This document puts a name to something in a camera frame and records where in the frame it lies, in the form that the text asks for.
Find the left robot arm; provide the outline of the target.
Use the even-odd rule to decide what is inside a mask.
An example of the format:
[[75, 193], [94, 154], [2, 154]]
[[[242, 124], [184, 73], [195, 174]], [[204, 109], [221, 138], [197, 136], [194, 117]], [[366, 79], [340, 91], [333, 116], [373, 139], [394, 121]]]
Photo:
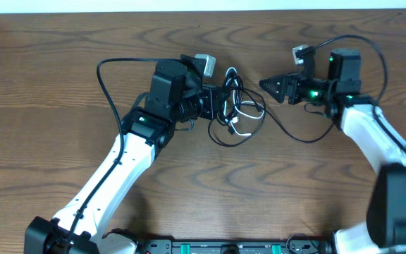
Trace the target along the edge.
[[106, 228], [134, 182], [174, 136], [178, 122], [212, 120], [227, 90], [204, 83], [216, 59], [207, 54], [154, 59], [149, 92], [116, 117], [118, 135], [80, 192], [52, 219], [35, 217], [25, 232], [25, 253], [135, 253], [137, 242]]

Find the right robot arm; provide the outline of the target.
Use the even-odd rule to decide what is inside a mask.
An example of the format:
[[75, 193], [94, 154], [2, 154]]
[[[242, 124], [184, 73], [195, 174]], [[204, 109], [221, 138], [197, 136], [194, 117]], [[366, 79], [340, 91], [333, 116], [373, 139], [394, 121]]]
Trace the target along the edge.
[[324, 116], [355, 142], [377, 175], [365, 222], [335, 232], [321, 252], [406, 253], [406, 141], [377, 102], [361, 93], [360, 52], [332, 50], [325, 80], [314, 76], [313, 47], [296, 47], [293, 55], [301, 72], [260, 80], [260, 87], [279, 103], [323, 106]]

